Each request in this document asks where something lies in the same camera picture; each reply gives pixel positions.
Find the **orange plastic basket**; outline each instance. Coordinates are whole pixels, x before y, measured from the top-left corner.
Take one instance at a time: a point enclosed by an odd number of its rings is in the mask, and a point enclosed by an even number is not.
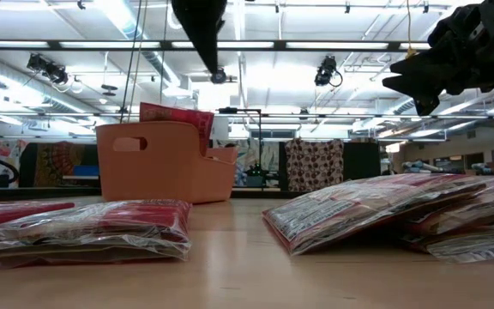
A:
[[[199,150],[196,127],[171,121],[96,128],[102,196],[106,201],[171,198],[224,201],[232,193],[235,148]]]

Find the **red package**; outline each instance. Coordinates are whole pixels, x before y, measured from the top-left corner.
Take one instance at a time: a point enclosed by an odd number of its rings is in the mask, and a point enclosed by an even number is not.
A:
[[[199,131],[199,150],[203,156],[207,152],[214,114],[159,106],[150,103],[141,103],[141,122],[144,121],[177,121],[193,124]]]
[[[47,211],[73,208],[73,203],[58,202],[9,202],[0,203],[0,224],[13,221],[28,215],[44,213]]]
[[[404,228],[412,234],[438,235],[494,222],[494,177],[482,179],[487,179],[487,186],[472,198],[409,218]]]
[[[344,239],[368,227],[442,207],[485,187],[478,177],[401,174],[346,182],[262,212],[292,255]]]
[[[175,200],[97,203],[0,224],[0,269],[186,259],[190,208]]]

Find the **clear plastic wrapping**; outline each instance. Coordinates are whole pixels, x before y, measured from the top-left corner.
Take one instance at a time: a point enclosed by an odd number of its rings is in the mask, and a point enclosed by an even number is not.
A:
[[[467,175],[382,176],[305,194],[262,215],[288,251],[297,255],[398,215],[441,208],[484,187],[481,178]]]
[[[97,203],[0,224],[0,269],[28,264],[186,259],[191,204],[174,200]]]
[[[485,179],[487,186],[473,197],[410,218],[405,229],[412,234],[438,235],[494,222],[494,177]]]
[[[426,250],[449,263],[470,263],[494,259],[494,223],[462,233],[449,233],[426,240]]]
[[[74,203],[62,202],[4,202],[0,203],[0,224],[20,219],[28,215],[35,215],[60,209],[69,209],[74,206]]]

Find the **mounted camera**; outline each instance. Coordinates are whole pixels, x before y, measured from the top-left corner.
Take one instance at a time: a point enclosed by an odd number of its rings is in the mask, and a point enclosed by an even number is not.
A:
[[[27,68],[36,74],[41,73],[42,76],[49,78],[54,84],[64,85],[68,82],[68,73],[66,73],[65,66],[57,65],[39,54],[32,54],[30,56],[27,62]]]
[[[211,82],[214,84],[223,84],[226,82],[226,72],[224,68],[218,68],[216,73],[211,75]]]
[[[340,76],[340,83],[337,85],[331,83],[335,74]],[[326,56],[325,59],[323,59],[322,65],[317,68],[314,83],[318,87],[327,85],[339,87],[342,84],[342,74],[336,69],[336,60],[334,59],[334,56]]]

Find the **desk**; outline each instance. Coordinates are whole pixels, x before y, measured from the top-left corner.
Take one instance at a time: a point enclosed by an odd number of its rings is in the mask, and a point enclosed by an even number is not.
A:
[[[283,202],[195,206],[189,262],[0,271],[0,308],[494,308],[494,261],[445,264],[379,244],[289,257],[260,216]]]

